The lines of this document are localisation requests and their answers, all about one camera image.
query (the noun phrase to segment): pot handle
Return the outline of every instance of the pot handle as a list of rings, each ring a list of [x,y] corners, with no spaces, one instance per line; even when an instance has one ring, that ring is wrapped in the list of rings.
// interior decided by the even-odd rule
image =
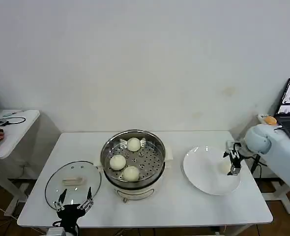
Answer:
[[[166,150],[166,156],[165,156],[165,167],[167,169],[171,168],[173,157],[173,152],[171,150],[171,147],[168,144],[165,144],[165,150]]]
[[[101,164],[101,161],[100,161],[100,157],[95,159],[93,165],[99,170],[99,172],[103,171],[102,164]]]

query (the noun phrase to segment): small white table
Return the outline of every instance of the small white table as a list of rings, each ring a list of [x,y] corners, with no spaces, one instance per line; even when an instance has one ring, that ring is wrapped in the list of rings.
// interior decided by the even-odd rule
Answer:
[[[227,235],[237,235],[252,224],[273,220],[268,206],[247,165],[242,163],[241,184],[227,196],[212,196],[195,188],[181,171],[182,160],[190,149],[209,145],[225,150],[228,131],[154,132],[168,144],[174,160],[167,178],[158,192],[140,201],[125,204],[102,175],[94,206],[78,220],[81,228],[145,228],[145,227],[227,227]],[[63,133],[54,147],[34,186],[18,225],[52,226],[59,220],[45,200],[45,187],[50,176],[61,166],[79,160],[94,162],[104,143],[115,133]]]
[[[26,121],[20,124],[12,124],[5,127],[0,127],[4,130],[4,139],[0,142],[0,159],[5,159],[11,154],[16,145],[20,142],[20,140],[24,137],[29,128],[34,124],[40,115],[38,110],[27,110],[24,112],[21,110],[1,110],[0,118],[4,118],[3,115],[12,112],[18,113],[11,115],[10,117],[24,117]],[[22,119],[9,119],[10,122],[19,122],[21,120]],[[28,187],[28,184],[24,184],[21,186],[21,189],[18,189],[11,181],[7,179],[6,175],[0,171],[0,186],[2,186],[14,196],[14,199],[10,203],[5,213],[5,215],[10,215],[12,210],[15,208],[17,201],[26,201],[27,196],[24,191]]]

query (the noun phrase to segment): steamed bun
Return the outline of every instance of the steamed bun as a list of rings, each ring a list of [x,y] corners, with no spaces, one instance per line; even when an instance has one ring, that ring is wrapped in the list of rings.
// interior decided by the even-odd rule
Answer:
[[[121,170],[125,167],[126,160],[125,160],[124,156],[122,156],[122,155],[114,155],[110,159],[109,164],[110,164],[111,169],[118,171],[118,170]]]
[[[141,141],[137,138],[131,138],[127,141],[126,147],[130,151],[138,151],[141,148]]]
[[[140,171],[135,166],[129,166],[123,171],[123,179],[129,182],[138,181],[140,177]]]

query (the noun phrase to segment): glass lid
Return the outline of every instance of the glass lid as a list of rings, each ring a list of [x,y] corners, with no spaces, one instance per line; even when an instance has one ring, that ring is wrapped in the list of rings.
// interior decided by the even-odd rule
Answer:
[[[50,207],[56,209],[60,195],[66,189],[63,205],[81,204],[87,199],[89,188],[94,197],[101,184],[101,174],[90,162],[76,161],[62,166],[49,179],[45,196]]]

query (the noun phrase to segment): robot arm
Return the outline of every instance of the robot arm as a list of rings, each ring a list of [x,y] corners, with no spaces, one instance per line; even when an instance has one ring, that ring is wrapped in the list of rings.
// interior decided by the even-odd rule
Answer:
[[[84,216],[93,205],[91,187],[87,193],[87,199],[81,204],[63,205],[67,189],[60,195],[58,202],[54,202],[60,221],[53,223],[55,228],[50,228],[46,236],[79,236],[78,218]]]
[[[267,166],[290,187],[290,139],[282,131],[274,129],[270,125],[258,124],[247,131],[244,139],[234,142],[239,148],[235,148],[239,155],[234,156],[236,159],[231,162],[231,170],[234,163],[240,163],[243,159],[258,154],[266,161]],[[234,152],[233,148],[228,148],[224,157],[232,152]]]

